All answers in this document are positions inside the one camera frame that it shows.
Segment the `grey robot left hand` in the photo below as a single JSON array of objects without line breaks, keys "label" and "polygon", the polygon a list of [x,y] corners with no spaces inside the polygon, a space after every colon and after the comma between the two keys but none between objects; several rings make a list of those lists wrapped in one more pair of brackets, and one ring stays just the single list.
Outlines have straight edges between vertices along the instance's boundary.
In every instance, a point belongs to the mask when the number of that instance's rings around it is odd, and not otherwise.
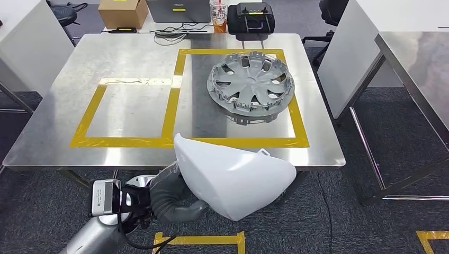
[{"label": "grey robot left hand", "polygon": [[209,205],[197,200],[190,205],[182,205],[180,201],[192,195],[177,162],[164,168],[150,181],[151,209],[159,222],[184,223],[200,219]]}]

